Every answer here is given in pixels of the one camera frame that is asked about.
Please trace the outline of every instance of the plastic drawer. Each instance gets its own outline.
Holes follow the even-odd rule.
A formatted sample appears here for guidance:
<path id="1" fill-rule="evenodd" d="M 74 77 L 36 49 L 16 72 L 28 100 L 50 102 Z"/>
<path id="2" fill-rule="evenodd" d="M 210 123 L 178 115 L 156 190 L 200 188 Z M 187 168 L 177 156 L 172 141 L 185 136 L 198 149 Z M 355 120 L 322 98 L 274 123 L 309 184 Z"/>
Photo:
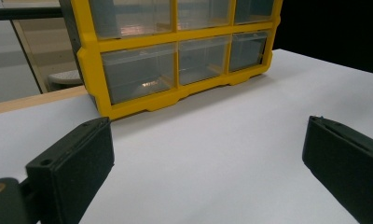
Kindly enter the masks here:
<path id="1" fill-rule="evenodd" d="M 179 0 L 178 29 L 192 30 L 229 24 L 229 0 Z"/>
<path id="2" fill-rule="evenodd" d="M 174 53 L 175 44 L 103 53 L 111 104 L 172 88 Z"/>
<path id="3" fill-rule="evenodd" d="M 271 20 L 274 0 L 237 0 L 235 23 Z"/>
<path id="4" fill-rule="evenodd" d="M 169 0 L 90 0 L 99 39 L 168 33 L 172 30 Z"/>
<path id="5" fill-rule="evenodd" d="M 268 32 L 235 34 L 232 38 L 229 71 L 261 64 Z"/>
<path id="6" fill-rule="evenodd" d="M 180 42 L 180 84 L 186 85 L 223 74 L 228 42 L 229 35 Z"/>

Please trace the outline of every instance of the black background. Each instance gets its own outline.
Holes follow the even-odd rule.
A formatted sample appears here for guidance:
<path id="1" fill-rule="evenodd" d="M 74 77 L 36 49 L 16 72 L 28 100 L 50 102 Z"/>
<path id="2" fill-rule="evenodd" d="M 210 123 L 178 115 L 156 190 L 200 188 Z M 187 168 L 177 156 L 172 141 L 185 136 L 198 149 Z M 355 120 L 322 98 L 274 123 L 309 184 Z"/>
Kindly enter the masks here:
<path id="1" fill-rule="evenodd" d="M 275 49 L 373 73 L 373 0 L 283 0 Z"/>

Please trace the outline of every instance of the white table surface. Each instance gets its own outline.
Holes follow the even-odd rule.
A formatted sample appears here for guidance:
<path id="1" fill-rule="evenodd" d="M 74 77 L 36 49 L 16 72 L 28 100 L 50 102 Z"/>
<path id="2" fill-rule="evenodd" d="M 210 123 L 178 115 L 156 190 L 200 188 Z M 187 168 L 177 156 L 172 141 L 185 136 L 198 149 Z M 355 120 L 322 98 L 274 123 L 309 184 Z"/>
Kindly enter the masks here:
<path id="1" fill-rule="evenodd" d="M 262 76 L 113 122 L 116 163 L 81 223 L 356 223 L 301 155 L 310 115 L 373 138 L 373 74 L 273 53 Z M 0 177 L 98 116 L 87 95 L 0 114 Z"/>

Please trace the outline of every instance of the yellow storage organizer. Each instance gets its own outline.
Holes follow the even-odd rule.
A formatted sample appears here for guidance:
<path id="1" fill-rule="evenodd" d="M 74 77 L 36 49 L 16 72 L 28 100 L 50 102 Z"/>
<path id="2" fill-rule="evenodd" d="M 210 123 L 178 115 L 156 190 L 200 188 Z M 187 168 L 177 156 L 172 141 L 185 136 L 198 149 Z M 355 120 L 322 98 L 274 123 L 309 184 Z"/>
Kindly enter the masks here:
<path id="1" fill-rule="evenodd" d="M 60 0 L 88 93 L 118 119 L 269 69 L 283 0 Z"/>

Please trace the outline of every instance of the yellow frame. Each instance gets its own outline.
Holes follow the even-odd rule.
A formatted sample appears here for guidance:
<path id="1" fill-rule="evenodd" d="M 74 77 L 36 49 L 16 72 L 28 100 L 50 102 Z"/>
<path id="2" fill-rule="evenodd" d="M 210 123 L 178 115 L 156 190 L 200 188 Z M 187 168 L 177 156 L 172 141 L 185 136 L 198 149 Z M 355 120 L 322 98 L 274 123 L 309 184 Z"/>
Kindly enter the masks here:
<path id="1" fill-rule="evenodd" d="M 230 1 L 230 12 L 228 26 L 206 28 L 199 30 L 179 31 L 177 26 L 177 4 L 172 3 L 173 31 L 168 34 L 138 36 L 126 39 L 99 40 L 95 33 L 93 19 L 90 13 L 89 0 L 71 0 L 76 19 L 76 26 L 81 41 L 81 49 L 77 53 L 85 86 L 90 95 L 95 99 L 99 113 L 110 119 L 118 119 L 140 111 L 154 111 L 163 107 L 174 105 L 180 99 L 188 97 L 195 92 L 208 90 L 222 85 L 236 85 L 248 80 L 250 77 L 259 75 L 269 69 L 271 63 L 274 36 L 277 26 L 280 24 L 280 11 L 283 0 L 274 0 L 273 11 L 270 21 L 236 25 L 234 15 L 236 0 Z M 188 39 L 211 37 L 215 35 L 232 35 L 235 33 L 254 32 L 267 30 L 270 35 L 267 37 L 265 51 L 263 52 L 262 64 L 246 68 L 236 72 L 229 72 L 229 58 L 231 43 L 228 44 L 225 73 L 210 79 L 195 82 L 182 86 L 178 78 L 178 52 L 174 57 L 174 82 L 172 89 L 161 91 L 144 97 L 136 98 L 128 102 L 111 105 L 110 97 L 105 81 L 103 61 L 101 53 L 120 50 L 147 47 L 157 44 L 179 42 Z"/>

